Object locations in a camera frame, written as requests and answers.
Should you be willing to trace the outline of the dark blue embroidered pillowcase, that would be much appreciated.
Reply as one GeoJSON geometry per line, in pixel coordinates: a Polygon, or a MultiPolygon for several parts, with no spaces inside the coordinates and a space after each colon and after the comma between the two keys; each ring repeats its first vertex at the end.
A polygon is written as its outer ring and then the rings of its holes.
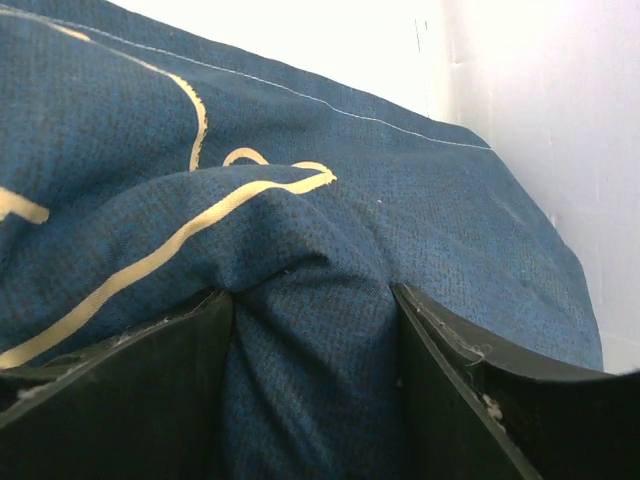
{"type": "Polygon", "coordinates": [[[234,479],[407,475],[394,284],[603,366],[580,262],[475,134],[105,1],[1,5],[1,364],[235,295],[234,479]]]}

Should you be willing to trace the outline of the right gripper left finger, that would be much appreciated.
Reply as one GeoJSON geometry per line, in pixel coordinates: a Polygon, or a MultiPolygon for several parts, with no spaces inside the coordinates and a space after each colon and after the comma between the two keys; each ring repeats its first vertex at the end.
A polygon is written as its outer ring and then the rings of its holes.
{"type": "Polygon", "coordinates": [[[206,479],[231,297],[210,291],[162,319],[43,365],[1,373],[5,479],[206,479]]]}

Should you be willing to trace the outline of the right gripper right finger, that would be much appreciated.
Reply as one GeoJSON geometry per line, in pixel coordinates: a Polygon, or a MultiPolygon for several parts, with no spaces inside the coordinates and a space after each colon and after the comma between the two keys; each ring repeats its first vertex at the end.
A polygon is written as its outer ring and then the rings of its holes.
{"type": "Polygon", "coordinates": [[[521,347],[404,284],[399,367],[420,479],[635,479],[639,375],[521,347]]]}

